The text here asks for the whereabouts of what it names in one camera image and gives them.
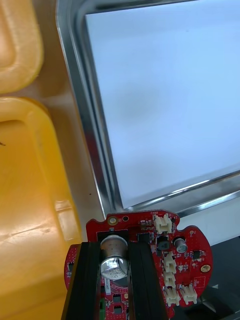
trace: metal tray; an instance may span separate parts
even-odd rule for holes
[[[107,213],[161,208],[179,213],[183,217],[240,196],[240,168],[235,168],[234,172],[229,174],[176,188],[172,192],[160,194],[159,197],[128,208],[123,208],[122,205],[85,15],[184,1],[192,0],[57,2],[57,29],[104,216]]]

